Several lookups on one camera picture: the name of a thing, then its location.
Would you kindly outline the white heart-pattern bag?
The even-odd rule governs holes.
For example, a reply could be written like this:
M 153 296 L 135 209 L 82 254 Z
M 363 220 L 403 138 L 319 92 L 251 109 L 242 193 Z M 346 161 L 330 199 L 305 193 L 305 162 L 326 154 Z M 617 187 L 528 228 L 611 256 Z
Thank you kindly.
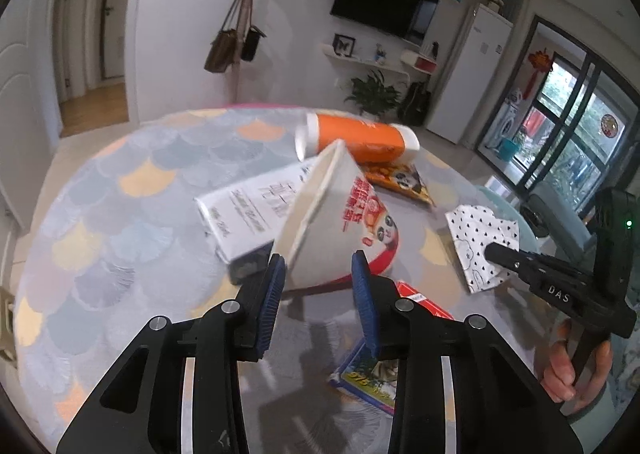
M 491 243 L 518 251 L 520 228 L 516 221 L 498 218 L 485 206 L 459 205 L 448 211 L 446 222 L 471 294 L 495 289 L 510 278 L 511 273 L 488 261 L 484 252 Z

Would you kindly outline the panda paper cup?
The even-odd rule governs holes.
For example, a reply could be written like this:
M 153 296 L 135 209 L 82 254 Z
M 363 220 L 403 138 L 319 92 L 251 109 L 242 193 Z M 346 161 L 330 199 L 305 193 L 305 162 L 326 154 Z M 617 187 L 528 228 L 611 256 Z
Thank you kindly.
M 337 140 L 312 164 L 272 251 L 285 261 L 287 291 L 346 282 L 352 254 L 363 252 L 384 273 L 399 247 L 399 231 L 346 148 Z

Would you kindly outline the blue-grey sofa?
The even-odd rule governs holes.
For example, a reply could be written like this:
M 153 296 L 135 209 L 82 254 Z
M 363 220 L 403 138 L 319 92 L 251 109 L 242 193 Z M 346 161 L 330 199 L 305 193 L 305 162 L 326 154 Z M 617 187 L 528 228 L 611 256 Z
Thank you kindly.
M 535 214 L 555 244 L 555 257 L 573 266 L 591 270 L 596 257 L 597 236 L 578 217 L 570 202 L 541 181 L 521 205 Z

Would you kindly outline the white paper carton box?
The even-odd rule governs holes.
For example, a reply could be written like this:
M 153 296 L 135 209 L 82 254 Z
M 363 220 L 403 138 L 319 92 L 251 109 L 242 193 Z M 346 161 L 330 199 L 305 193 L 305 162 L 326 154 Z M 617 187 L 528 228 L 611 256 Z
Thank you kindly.
M 232 284 L 266 270 L 273 242 L 315 162 L 273 169 L 195 199 L 207 240 Z

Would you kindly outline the red tiger card box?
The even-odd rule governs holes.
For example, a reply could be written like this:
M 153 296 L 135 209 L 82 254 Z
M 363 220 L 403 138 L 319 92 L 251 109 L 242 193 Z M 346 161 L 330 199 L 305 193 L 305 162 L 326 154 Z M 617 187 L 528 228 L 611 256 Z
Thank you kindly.
M 352 396 L 393 416 L 397 378 L 398 361 L 378 361 L 361 338 L 329 376 L 328 384 L 346 396 Z

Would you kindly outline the orange panda snack bag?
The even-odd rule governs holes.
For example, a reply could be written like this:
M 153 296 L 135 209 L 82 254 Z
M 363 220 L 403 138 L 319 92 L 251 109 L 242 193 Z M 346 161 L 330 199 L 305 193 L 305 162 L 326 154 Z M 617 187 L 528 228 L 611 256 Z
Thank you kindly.
M 416 167 L 412 165 L 367 164 L 362 165 L 361 169 L 372 185 L 426 205 L 435 205 Z

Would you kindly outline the teal bucket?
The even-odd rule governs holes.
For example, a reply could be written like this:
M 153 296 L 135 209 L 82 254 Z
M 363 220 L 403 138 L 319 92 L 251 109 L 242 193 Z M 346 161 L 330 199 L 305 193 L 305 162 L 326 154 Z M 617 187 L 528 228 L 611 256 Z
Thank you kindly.
M 497 148 L 498 159 L 502 162 L 509 163 L 515 154 L 518 153 L 518 150 L 520 150 L 520 145 L 517 142 L 503 138 Z

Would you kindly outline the white washing machine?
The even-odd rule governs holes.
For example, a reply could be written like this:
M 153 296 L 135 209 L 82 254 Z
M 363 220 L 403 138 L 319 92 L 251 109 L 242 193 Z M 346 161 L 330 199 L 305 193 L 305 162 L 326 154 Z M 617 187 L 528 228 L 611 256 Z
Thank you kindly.
M 501 142 L 514 125 L 516 115 L 518 114 L 518 108 L 522 102 L 522 92 L 520 89 L 515 89 L 506 97 L 503 102 L 502 114 L 499 117 L 498 124 L 494 136 L 491 140 L 491 149 L 497 150 L 500 147 Z

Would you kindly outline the grey patterned tablecloth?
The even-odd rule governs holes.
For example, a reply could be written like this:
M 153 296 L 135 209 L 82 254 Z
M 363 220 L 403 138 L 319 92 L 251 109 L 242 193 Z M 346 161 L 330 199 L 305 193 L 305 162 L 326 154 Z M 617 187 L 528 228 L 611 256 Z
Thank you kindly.
M 18 376 L 29 425 L 54 450 L 100 378 L 155 315 L 197 318 L 235 295 L 209 245 L 195 199 L 295 161 L 301 110 L 182 112 L 98 144 L 51 202 L 17 287 Z M 416 168 L 433 205 L 381 192 L 399 233 L 390 277 L 457 319 L 480 313 L 525 362 L 548 337 L 546 306 L 510 282 L 466 288 L 445 216 L 483 204 L 491 176 L 470 150 L 420 133 Z M 347 289 L 290 295 L 270 349 L 239 367 L 254 453 L 382 453 L 390 418 L 329 385 L 361 336 Z

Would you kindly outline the black guitar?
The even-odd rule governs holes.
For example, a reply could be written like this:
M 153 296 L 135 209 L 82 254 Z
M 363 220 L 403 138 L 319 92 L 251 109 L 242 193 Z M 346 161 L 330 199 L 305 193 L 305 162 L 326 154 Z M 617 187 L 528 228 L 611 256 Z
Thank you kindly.
M 428 90 L 427 82 L 413 82 L 397 110 L 397 117 L 401 124 L 423 125 L 431 107 L 431 99 L 432 93 Z

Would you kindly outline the potted green plant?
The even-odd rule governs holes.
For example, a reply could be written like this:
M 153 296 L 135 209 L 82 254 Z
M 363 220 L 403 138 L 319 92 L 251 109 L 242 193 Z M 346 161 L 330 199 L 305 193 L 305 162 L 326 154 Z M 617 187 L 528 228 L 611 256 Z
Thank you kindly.
M 362 116 L 382 119 L 399 107 L 400 92 L 395 86 L 386 84 L 380 70 L 373 70 L 366 78 L 352 77 L 350 92 L 344 101 L 352 103 Z

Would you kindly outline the white refrigerator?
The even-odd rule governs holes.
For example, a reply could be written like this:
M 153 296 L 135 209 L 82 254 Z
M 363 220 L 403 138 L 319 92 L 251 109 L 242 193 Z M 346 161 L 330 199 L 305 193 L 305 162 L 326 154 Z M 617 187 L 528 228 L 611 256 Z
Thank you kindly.
M 457 47 L 432 99 L 426 129 L 458 144 L 494 77 L 513 24 L 478 4 L 468 15 Z

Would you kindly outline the brown handbag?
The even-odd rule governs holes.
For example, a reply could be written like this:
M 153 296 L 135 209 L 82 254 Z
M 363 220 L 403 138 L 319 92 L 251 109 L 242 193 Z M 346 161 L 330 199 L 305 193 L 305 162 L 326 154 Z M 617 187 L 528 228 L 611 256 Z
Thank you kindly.
M 204 69 L 212 74 L 227 71 L 230 66 L 236 45 L 238 44 L 238 20 L 243 0 L 233 0 L 224 22 L 210 46 Z

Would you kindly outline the black small handbag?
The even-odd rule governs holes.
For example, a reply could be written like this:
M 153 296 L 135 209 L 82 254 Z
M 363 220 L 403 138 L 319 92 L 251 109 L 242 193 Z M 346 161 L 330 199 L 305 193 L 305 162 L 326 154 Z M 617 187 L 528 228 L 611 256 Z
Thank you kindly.
M 266 37 L 266 34 L 254 24 L 248 29 L 241 51 L 241 60 L 252 62 L 256 56 L 257 48 L 260 41 Z

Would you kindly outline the framed butterfly picture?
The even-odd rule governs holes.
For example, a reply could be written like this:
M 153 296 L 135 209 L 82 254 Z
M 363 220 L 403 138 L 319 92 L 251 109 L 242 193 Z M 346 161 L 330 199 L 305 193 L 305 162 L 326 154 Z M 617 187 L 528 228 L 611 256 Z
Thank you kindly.
M 343 34 L 335 34 L 332 48 L 335 55 L 350 58 L 354 52 L 355 44 L 355 38 Z

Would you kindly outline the white interior door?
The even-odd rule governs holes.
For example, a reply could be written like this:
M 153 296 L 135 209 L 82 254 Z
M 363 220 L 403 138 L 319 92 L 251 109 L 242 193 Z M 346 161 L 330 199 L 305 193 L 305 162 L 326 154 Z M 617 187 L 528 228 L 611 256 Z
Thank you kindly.
M 10 0 L 1 16 L 1 193 L 23 233 L 58 140 L 50 0 Z

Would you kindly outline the pink coat stand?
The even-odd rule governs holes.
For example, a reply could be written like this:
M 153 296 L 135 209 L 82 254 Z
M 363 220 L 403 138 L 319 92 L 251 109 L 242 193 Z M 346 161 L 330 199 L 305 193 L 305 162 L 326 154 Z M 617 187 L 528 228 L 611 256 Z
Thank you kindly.
M 253 0 L 242 0 L 238 20 L 239 41 L 235 48 L 234 59 L 230 78 L 230 102 L 237 103 L 240 96 L 241 55 L 248 27 L 250 26 L 250 12 L 253 9 Z

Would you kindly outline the red white wall box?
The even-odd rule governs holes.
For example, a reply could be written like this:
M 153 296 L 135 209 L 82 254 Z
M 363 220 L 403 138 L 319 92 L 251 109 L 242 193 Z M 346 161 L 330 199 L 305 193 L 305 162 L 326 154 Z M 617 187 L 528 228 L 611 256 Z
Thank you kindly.
M 410 66 L 413 70 L 431 75 L 437 69 L 437 62 L 431 58 L 424 57 L 412 50 L 404 50 L 401 52 L 400 61 L 406 66 Z

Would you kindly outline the white wall shelf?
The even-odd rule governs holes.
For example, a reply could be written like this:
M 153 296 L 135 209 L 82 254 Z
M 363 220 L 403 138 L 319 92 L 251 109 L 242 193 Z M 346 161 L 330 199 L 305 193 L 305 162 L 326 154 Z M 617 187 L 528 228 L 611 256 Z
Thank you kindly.
M 381 71 L 392 72 L 395 74 L 409 77 L 408 72 L 406 72 L 404 69 L 398 68 L 397 66 L 386 66 L 386 64 L 380 64 L 370 60 L 363 60 L 359 57 L 347 57 L 347 56 L 339 55 L 335 52 L 332 45 L 329 45 L 326 43 L 321 43 L 319 47 L 322 54 L 327 56 L 328 58 L 349 62 L 352 64 L 358 64 L 358 66 L 367 66 L 368 68 L 371 68 L 371 69 L 378 69 Z

